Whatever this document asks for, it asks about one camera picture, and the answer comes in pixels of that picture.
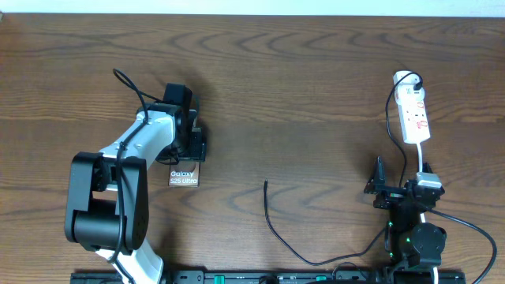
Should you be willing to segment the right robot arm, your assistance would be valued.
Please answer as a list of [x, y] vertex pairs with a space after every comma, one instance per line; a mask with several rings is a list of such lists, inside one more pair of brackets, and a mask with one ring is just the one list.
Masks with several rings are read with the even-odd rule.
[[403, 186], [387, 184], [380, 157], [375, 161], [364, 192], [376, 198], [373, 207], [387, 210], [385, 249], [391, 264], [382, 269], [386, 283], [440, 283], [441, 254], [446, 230], [427, 222], [424, 214], [445, 193], [439, 177], [427, 163]]

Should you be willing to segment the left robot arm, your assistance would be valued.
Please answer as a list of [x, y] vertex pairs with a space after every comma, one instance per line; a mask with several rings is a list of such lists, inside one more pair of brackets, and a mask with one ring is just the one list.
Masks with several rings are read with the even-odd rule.
[[143, 103], [134, 123], [109, 146], [81, 151], [70, 165], [64, 231], [113, 266], [78, 272], [72, 283], [169, 283], [170, 272], [147, 239], [148, 169], [155, 163], [202, 163], [206, 140], [196, 126], [193, 93], [168, 84], [161, 100]]

